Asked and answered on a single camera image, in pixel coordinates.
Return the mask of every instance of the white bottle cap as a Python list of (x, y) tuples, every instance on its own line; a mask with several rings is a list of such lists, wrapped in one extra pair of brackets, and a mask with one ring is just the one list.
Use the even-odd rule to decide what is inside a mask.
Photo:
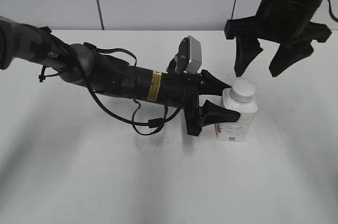
[(256, 89), (253, 84), (246, 80), (237, 80), (230, 90), (230, 97), (240, 104), (248, 104), (252, 102)]

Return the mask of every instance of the plastic bottle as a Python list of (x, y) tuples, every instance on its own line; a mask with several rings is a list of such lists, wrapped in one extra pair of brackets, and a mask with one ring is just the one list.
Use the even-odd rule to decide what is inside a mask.
[(236, 123), (216, 124), (216, 135), (220, 141), (244, 142), (252, 120), (258, 110), (256, 89), (246, 80), (237, 80), (231, 89), (225, 89), (221, 106), (238, 111), (241, 116)]

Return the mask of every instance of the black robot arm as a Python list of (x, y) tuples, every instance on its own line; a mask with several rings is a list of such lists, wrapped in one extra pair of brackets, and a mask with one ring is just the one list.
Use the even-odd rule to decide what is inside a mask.
[[(109, 115), (129, 124), (156, 128), (159, 132), (180, 109), (184, 109), (187, 133), (198, 136), (203, 126), (223, 122), (236, 122), (240, 114), (227, 110), (209, 101), (199, 106), (199, 95), (221, 96), (230, 86), (216, 79), (208, 71), (198, 73), (201, 65), (200, 43), (191, 36), (184, 38), (179, 51), (170, 62), (167, 73), (137, 67), (136, 57), (124, 49), (104, 50), (92, 44), (68, 45), (50, 34), (49, 28), (16, 23), (0, 17), (0, 69), (8, 68), (14, 58), (21, 58), (57, 71), (61, 79), (87, 87), (97, 104)], [(104, 53), (124, 52), (135, 59), (133, 66), (128, 62)], [(122, 118), (108, 110), (96, 94), (123, 97), (153, 102), (165, 106), (163, 118), (151, 119), (147, 123)], [(170, 117), (167, 107), (176, 107)]]
[(226, 38), (236, 38), (236, 75), (241, 76), (263, 50), (258, 39), (280, 44), (269, 67), (273, 77), (309, 57), (313, 53), (311, 42), (324, 43), (331, 35), (325, 24), (310, 22), (322, 1), (262, 0), (255, 16), (227, 21)]

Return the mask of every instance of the cable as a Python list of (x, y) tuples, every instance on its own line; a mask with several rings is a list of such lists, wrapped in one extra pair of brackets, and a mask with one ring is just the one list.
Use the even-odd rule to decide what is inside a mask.
[(137, 57), (131, 53), (130, 51), (126, 50), (126, 49), (122, 49), (122, 48), (114, 48), (114, 49), (100, 49), (100, 48), (97, 48), (95, 45), (91, 44), (91, 43), (83, 43), (84, 46), (86, 46), (87, 48), (89, 48), (90, 50), (95, 50), (99, 53), (102, 53), (102, 54), (112, 54), (114, 52), (122, 52), (122, 53), (125, 53), (129, 56), (131, 56), (133, 59), (135, 59), (135, 63), (134, 63), (134, 67), (137, 65)]
[(39, 75), (39, 80), (40, 82), (43, 82), (47, 77), (55, 77), (55, 76), (59, 76), (65, 72), (68, 71), (69, 68), (65, 68), (63, 71), (57, 71), (56, 69), (54, 69), (55, 71), (57, 71), (57, 73), (54, 73), (54, 74), (49, 74), (49, 75), (45, 75), (45, 72), (46, 72), (46, 69), (48, 67), (46, 66), (42, 66), (42, 69), (41, 69), (41, 73)]
[(330, 15), (330, 17), (332, 18), (332, 20), (334, 20), (335, 22), (338, 22), (338, 17), (335, 16), (332, 12), (332, 6), (331, 6), (331, 0), (327, 0), (328, 2), (328, 13)]
[(164, 106), (164, 116), (163, 116), (163, 118), (162, 118), (163, 123), (162, 123), (160, 126), (158, 126), (158, 127), (157, 127), (154, 131), (152, 131), (151, 133), (141, 133), (141, 132), (136, 128), (135, 122), (134, 122), (135, 115), (136, 115), (137, 111), (141, 108), (141, 103), (140, 103), (138, 100), (136, 100), (135, 98), (133, 98), (133, 102), (136, 103), (136, 104), (138, 104), (138, 107), (137, 107), (137, 109), (134, 111), (133, 116), (132, 116), (132, 126), (133, 126), (133, 129), (134, 129), (138, 134), (143, 135), (143, 136), (149, 136), (149, 135), (153, 135), (153, 134), (159, 133), (159, 132), (163, 129), (164, 124), (165, 124), (165, 119), (167, 118), (167, 114), (168, 114), (168, 105), (166, 104), (166, 105)]

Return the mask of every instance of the white table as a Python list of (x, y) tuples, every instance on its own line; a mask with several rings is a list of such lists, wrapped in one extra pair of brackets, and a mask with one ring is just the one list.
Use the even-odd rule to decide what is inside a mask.
[[(220, 31), (55, 31), (67, 43), (126, 48), (165, 71), (188, 35), (203, 65), (232, 83), (234, 41)], [(244, 78), (259, 112), (246, 143), (218, 142), (213, 126), (186, 135), (182, 112), (154, 136), (107, 116), (85, 88), (19, 59), (0, 72), (0, 223), (336, 223), (337, 33), (273, 79), (265, 51)], [(132, 62), (123, 54), (120, 58)], [(101, 98), (131, 117), (130, 100)], [(219, 97), (209, 98), (214, 102)], [(138, 120), (163, 112), (143, 105)]]

